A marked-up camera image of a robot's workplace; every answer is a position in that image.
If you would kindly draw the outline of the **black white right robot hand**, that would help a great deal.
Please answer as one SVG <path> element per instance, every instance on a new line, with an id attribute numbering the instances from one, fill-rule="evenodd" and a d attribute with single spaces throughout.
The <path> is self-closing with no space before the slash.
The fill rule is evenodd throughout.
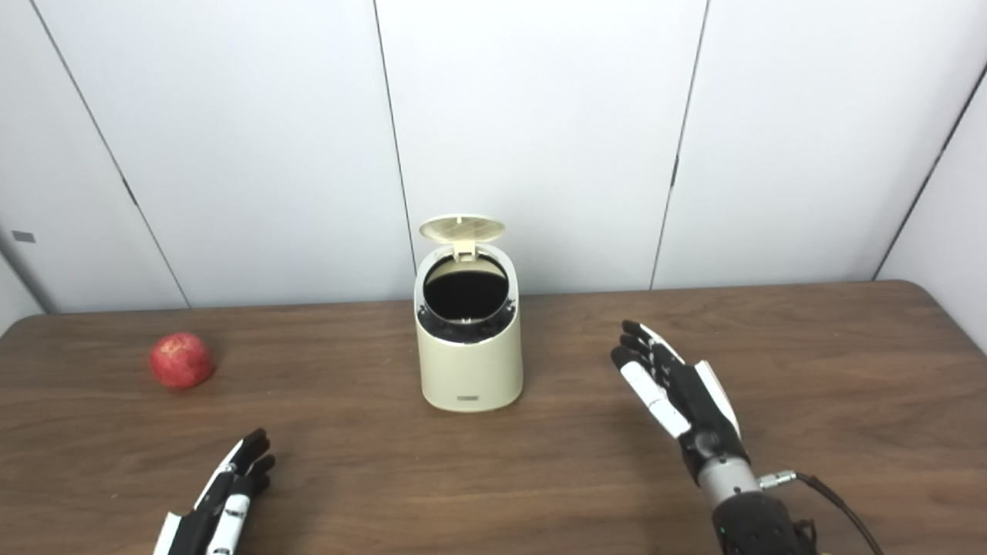
<path id="1" fill-rule="evenodd" d="M 659 334 L 630 320 L 622 322 L 611 358 L 648 413 L 677 440 L 694 481 L 722 458 L 750 462 L 729 397 L 708 362 L 684 362 Z"/>

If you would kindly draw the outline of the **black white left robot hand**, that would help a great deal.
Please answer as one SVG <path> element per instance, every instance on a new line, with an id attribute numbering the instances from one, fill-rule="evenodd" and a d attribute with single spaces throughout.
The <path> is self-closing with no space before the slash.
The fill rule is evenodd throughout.
<path id="1" fill-rule="evenodd" d="M 276 458 L 267 431 L 248 433 L 213 470 L 186 514 L 167 513 L 154 554 L 235 554 L 251 503 L 269 486 Z"/>

